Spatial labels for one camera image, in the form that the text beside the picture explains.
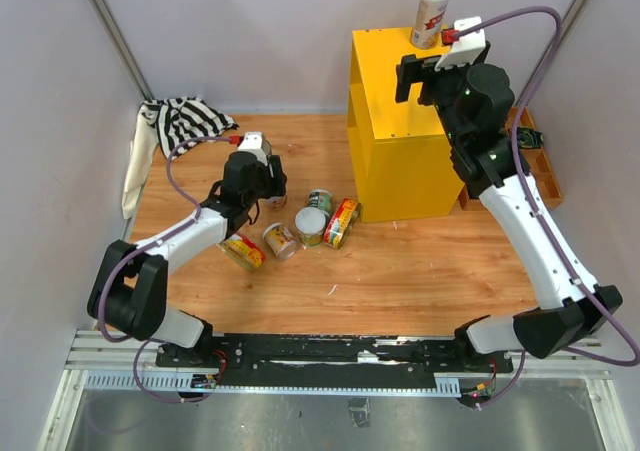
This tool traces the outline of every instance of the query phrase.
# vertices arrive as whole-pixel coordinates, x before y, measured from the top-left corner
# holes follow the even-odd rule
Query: cable
[[[136,382],[138,388],[140,388],[140,391],[145,393],[147,396],[155,399],[156,401],[160,401],[161,403],[166,404],[199,403],[200,401],[204,401],[213,394],[207,393],[204,396],[200,396],[197,398],[165,398],[164,396],[160,396],[159,394],[156,394],[153,391],[145,388],[144,384],[142,384],[142,379],[140,379],[140,376],[138,375],[138,362],[140,361],[140,356],[142,355],[142,351],[144,351],[144,348],[146,348],[147,345],[152,342],[164,344],[163,341],[158,341],[157,339],[147,339],[144,343],[142,343],[142,346],[138,348],[138,351],[136,351],[136,355],[133,358],[133,379]],[[224,351],[220,350],[214,351],[214,354],[216,354],[220,358],[220,368],[218,369],[218,379],[216,380],[217,385],[222,379],[222,375],[224,374],[225,370],[227,369],[227,355],[224,353]]]
[[[214,142],[215,141],[225,141],[225,142],[231,142],[231,139],[230,138],[222,138],[222,137],[218,137],[218,136],[202,136],[202,137],[198,137],[198,138],[190,138],[190,139],[186,139],[186,140],[182,141],[175,148],[173,148],[171,150],[171,152],[169,153],[169,157],[167,158],[167,165],[166,165],[167,179],[169,180],[169,183],[171,184],[171,186],[173,186],[173,188],[178,192],[178,194],[180,194],[180,196],[182,196],[187,201],[189,201],[190,203],[193,204],[193,206],[195,207],[195,214],[194,214],[192,220],[186,221],[183,224],[181,224],[180,226],[176,227],[175,229],[172,229],[171,231],[163,234],[162,236],[160,236],[158,238],[158,240],[166,241],[167,239],[171,239],[174,236],[180,234],[184,230],[188,229],[191,225],[193,225],[198,220],[198,218],[200,217],[200,214],[202,213],[202,208],[200,207],[200,203],[198,203],[198,201],[195,198],[193,198],[191,195],[187,194],[180,187],[180,185],[178,185],[176,180],[173,178],[173,174],[171,173],[171,162],[175,158],[178,150],[180,148],[182,148],[183,146],[186,146],[187,144],[196,143],[196,142],[202,142],[202,141],[214,141]],[[98,302],[98,327],[100,328],[100,332],[102,333],[102,335],[104,336],[104,338],[107,341],[110,341],[112,343],[121,343],[121,342],[126,341],[127,339],[131,338],[131,336],[119,336],[119,337],[118,336],[113,336],[107,330],[107,325],[106,325],[106,320],[105,320],[105,308],[106,308],[106,303],[107,303],[107,297],[109,296],[109,292],[111,291],[111,286],[113,286],[113,282],[115,281],[115,279],[118,276],[118,274],[120,273],[120,271],[122,271],[122,269],[128,263],[132,262],[136,257],[138,257],[141,254],[145,253],[149,249],[154,248],[156,245],[157,245],[157,242],[156,241],[152,241],[152,242],[146,244],[145,246],[140,246],[135,251],[133,251],[131,254],[128,254],[122,260],[120,260],[118,262],[118,264],[116,264],[115,267],[111,270],[111,273],[107,277],[107,280],[104,283],[104,287],[102,288],[102,294],[100,295],[100,301]]]
[[[563,265],[567,269],[569,276],[573,281],[580,283],[578,284],[578,288],[580,289],[580,291],[582,291],[585,297],[606,318],[606,320],[609,321],[609,323],[611,323],[614,329],[620,334],[620,336],[622,336],[622,339],[624,339],[627,342],[627,344],[633,351],[634,357],[631,360],[625,361],[625,360],[609,358],[607,356],[600,356],[598,354],[590,353],[588,351],[583,351],[581,349],[577,349],[573,347],[567,347],[565,349],[574,354],[595,359],[597,361],[602,361],[604,363],[612,364],[615,366],[625,366],[625,367],[637,366],[638,364],[640,364],[640,347],[638,347],[638,344],[635,342],[635,340],[629,334],[629,332],[624,328],[624,326],[622,326],[622,324],[602,305],[602,303],[598,301],[598,299],[591,293],[589,288],[587,288],[587,286],[582,283],[582,280],[580,279],[578,272],[575,270],[575,268],[573,267],[573,264],[571,264],[571,260],[568,258],[568,256],[562,249],[562,246],[558,242],[558,239],[556,238],[553,231],[549,227],[549,224],[547,223],[546,218],[544,217],[544,215],[540,214],[540,208],[538,207],[536,200],[533,197],[533,193],[531,192],[531,189],[529,189],[529,185],[527,184],[526,175],[522,168],[522,161],[520,159],[520,152],[518,150],[518,124],[520,123],[520,117],[522,116],[522,113],[524,112],[525,107],[529,104],[529,102],[531,101],[531,98],[533,97],[535,92],[538,90],[538,87],[540,86],[542,79],[547,74],[547,71],[549,70],[549,67],[551,66],[551,63],[558,51],[558,47],[560,45],[562,18],[560,17],[558,12],[553,8],[550,8],[547,6],[531,6],[528,8],[522,8],[515,11],[511,11],[510,13],[505,13],[500,16],[496,16],[495,18],[489,19],[476,26],[472,26],[469,29],[465,29],[464,31],[455,33],[454,37],[460,38],[462,36],[476,32],[488,26],[492,26],[494,24],[500,23],[507,19],[511,19],[516,16],[522,16],[524,14],[530,14],[530,13],[546,13],[550,15],[555,21],[556,30],[551,40],[551,46],[549,47],[549,52],[546,54],[546,56],[543,58],[542,62],[540,63],[539,71],[534,77],[530,86],[525,90],[524,95],[522,96],[522,99],[520,102],[520,106],[518,107],[516,117],[513,120],[513,125],[511,126],[511,152],[513,154],[513,159],[515,161],[518,179],[520,181],[522,190],[524,191],[527,197],[527,201],[529,202],[529,205],[531,206],[531,209],[534,215],[536,216],[538,222],[540,223],[540,226],[544,230],[544,233],[547,235],[547,238],[549,239],[551,245],[553,246],[553,249],[556,251],[556,253],[558,254],[558,257],[560,258]]]
[[[516,374],[513,375],[513,378],[511,378],[511,381],[509,381],[509,384],[507,384],[504,388],[502,388],[498,393],[494,394],[491,399],[489,399],[488,401],[485,401],[482,404],[478,403],[478,406],[483,409],[493,403],[495,403],[496,401],[498,401],[500,398],[502,398],[507,391],[509,391],[511,388],[513,388],[516,384],[516,382],[518,381],[518,379],[520,379],[520,375],[522,374],[522,371],[524,370],[524,362],[527,358],[527,353],[525,351],[522,351],[522,354],[520,354],[520,365],[518,366],[518,370],[516,371]]]
[[[256,201],[256,215],[253,217],[253,219],[251,219],[251,216],[249,216],[249,224],[251,226],[256,224],[256,222],[258,221],[259,217],[260,217],[260,203],[258,201]]]
[[[498,376],[498,363],[494,358],[489,358],[489,363],[491,364],[491,368],[493,369],[493,373],[491,374],[491,378],[489,379],[489,381],[480,383],[474,388],[461,389],[460,391],[462,391],[462,394],[478,396],[478,393],[482,392],[484,389],[489,389],[489,386],[491,386],[491,392],[495,391],[496,378]]]

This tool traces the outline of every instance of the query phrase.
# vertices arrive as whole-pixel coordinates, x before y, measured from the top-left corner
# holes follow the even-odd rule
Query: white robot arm
[[[422,83],[419,103],[434,105],[451,145],[453,168],[469,194],[478,197],[504,229],[524,263],[538,308],[514,316],[482,317],[456,330],[464,353],[525,349],[544,358],[598,329],[605,321],[579,286],[584,285],[609,312],[622,298],[615,286],[599,286],[575,256],[538,193],[524,159],[527,185],[537,204],[534,215],[520,184],[504,123],[514,95],[503,69],[484,63],[489,51],[482,30],[460,38],[456,33],[480,18],[456,21],[443,31],[449,53],[418,59],[402,58],[397,67],[396,101],[409,97],[413,83]],[[581,277],[574,282],[552,246],[538,215],[543,215],[560,248]]]
[[[262,133],[246,133],[199,210],[156,236],[134,244],[115,241],[107,248],[87,304],[89,314],[98,318],[100,297],[116,266],[144,247],[106,290],[107,324],[139,340],[157,339],[210,355],[206,340],[211,333],[206,331],[211,325],[167,304],[168,276],[235,233],[259,199],[284,196],[286,180],[280,158],[271,154]],[[172,232],[178,228],[184,230]],[[127,285],[125,277],[136,277],[136,284]]]

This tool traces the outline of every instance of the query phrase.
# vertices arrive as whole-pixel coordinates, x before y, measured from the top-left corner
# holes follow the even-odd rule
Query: yellow cabinet
[[[462,190],[435,109],[418,105],[421,85],[413,85],[406,103],[395,102],[402,56],[448,49],[414,48],[410,32],[353,32],[347,132],[364,222],[447,215]]]

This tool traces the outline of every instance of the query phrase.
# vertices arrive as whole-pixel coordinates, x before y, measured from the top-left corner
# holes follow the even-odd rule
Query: striped cloth
[[[204,136],[220,136],[238,124],[231,116],[207,106],[200,98],[154,99],[145,101],[138,116],[156,130],[165,158],[182,141]],[[176,158],[198,145],[192,142],[178,150]]]

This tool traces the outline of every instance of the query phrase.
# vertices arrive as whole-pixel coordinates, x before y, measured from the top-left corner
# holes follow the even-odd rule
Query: wooden surface
[[[311,189],[328,189],[336,201],[355,197],[346,117],[235,118],[238,132],[263,131],[282,157],[288,204],[281,210],[262,206],[258,223],[242,229],[267,253],[258,271],[246,272],[214,246],[170,277],[172,305],[221,332],[410,335],[450,335],[473,318],[535,306],[524,268],[493,217],[457,204],[442,218],[356,223],[339,251],[322,245],[277,261],[261,241],[262,231],[275,221],[293,230]],[[200,145],[173,163],[174,176],[204,199],[232,151],[224,143]],[[169,185],[158,150],[132,240],[191,211]]]

